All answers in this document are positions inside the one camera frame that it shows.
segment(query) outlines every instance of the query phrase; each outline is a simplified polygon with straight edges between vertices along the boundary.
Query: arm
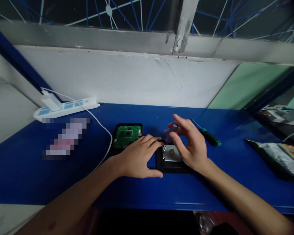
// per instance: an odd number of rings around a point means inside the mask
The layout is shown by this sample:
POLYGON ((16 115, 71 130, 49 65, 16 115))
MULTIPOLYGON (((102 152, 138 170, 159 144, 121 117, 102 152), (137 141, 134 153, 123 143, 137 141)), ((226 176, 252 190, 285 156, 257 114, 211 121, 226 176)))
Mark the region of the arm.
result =
POLYGON ((257 234, 294 234, 294 224, 207 158, 205 139, 190 120, 173 115, 180 127, 170 136, 186 165, 202 174, 247 220, 257 234), (188 139, 184 146, 178 135, 188 139))
POLYGON ((119 155, 107 159, 97 170, 70 187, 32 218, 17 235, 66 234, 99 195, 121 176, 163 177, 158 170, 147 168, 147 162, 163 143, 160 137, 143 136, 119 155))

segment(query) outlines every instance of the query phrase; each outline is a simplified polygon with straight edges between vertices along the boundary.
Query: white wall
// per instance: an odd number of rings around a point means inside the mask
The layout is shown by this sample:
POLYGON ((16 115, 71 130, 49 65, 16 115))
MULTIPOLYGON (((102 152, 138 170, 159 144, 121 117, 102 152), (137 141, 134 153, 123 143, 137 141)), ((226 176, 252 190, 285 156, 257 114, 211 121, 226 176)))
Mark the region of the white wall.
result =
POLYGON ((42 103, 40 93, 0 55, 0 143, 34 120, 38 107, 27 96, 42 103))
POLYGON ((0 55, 0 77, 15 87, 37 106, 44 106, 40 101, 41 93, 37 91, 13 66, 0 55))
POLYGON ((238 65, 87 49, 16 48, 53 90, 108 103, 206 108, 238 65))

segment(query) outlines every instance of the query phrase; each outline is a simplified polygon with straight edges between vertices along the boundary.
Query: power strip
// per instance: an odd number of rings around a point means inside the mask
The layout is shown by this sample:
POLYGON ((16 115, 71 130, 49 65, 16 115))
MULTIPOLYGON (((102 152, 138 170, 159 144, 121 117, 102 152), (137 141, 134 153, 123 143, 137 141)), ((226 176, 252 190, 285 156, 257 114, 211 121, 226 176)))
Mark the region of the power strip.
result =
POLYGON ((267 115, 267 118, 273 122, 283 122, 285 119, 276 113, 275 110, 264 111, 263 114, 267 115))
MULTIPOLYGON (((100 106, 100 104, 97 103, 96 97, 77 100, 77 102, 85 109, 93 109, 100 106)), ((43 118, 58 118, 72 113, 84 111, 81 106, 79 106, 75 101, 70 101, 63 103, 61 109, 58 111, 52 111, 49 107, 40 108, 34 112, 33 116, 38 121, 42 121, 43 118)))

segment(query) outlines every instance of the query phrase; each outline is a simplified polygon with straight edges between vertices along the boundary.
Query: hand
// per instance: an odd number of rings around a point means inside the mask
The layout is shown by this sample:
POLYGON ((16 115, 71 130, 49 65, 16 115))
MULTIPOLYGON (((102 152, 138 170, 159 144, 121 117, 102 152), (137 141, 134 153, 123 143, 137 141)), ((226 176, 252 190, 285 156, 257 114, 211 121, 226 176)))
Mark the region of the hand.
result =
POLYGON ((143 136, 130 144, 122 153, 111 157, 115 161, 118 170, 120 170, 121 176, 142 179, 147 177, 162 178, 161 171, 147 168, 147 162, 151 156, 157 148, 164 145, 159 140, 161 140, 161 137, 143 136))
POLYGON ((177 114, 173 115, 174 122, 168 124, 170 128, 173 123, 179 125, 177 133, 165 130, 169 134, 173 143, 177 147, 183 162, 193 170, 202 173, 207 165, 207 147, 204 136, 198 131, 191 120, 183 119, 177 114), (179 137, 183 135, 188 140, 188 145, 185 146, 179 137))

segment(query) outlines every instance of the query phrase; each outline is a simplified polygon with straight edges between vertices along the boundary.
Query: right hand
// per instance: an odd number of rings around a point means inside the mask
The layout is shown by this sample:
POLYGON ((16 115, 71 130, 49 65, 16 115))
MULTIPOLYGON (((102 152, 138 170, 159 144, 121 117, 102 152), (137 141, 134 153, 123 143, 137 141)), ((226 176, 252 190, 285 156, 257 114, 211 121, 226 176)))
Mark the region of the right hand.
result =
POLYGON ((169 133, 169 130, 165 130, 164 132, 171 136, 183 162, 193 170, 202 173, 209 162, 204 136, 198 131, 191 120, 183 119, 177 114, 173 114, 173 118, 175 121, 168 124, 168 127, 170 128, 173 123, 177 123, 179 125, 178 131, 176 133, 169 133), (188 140, 187 146, 183 144, 179 135, 186 137, 188 140))

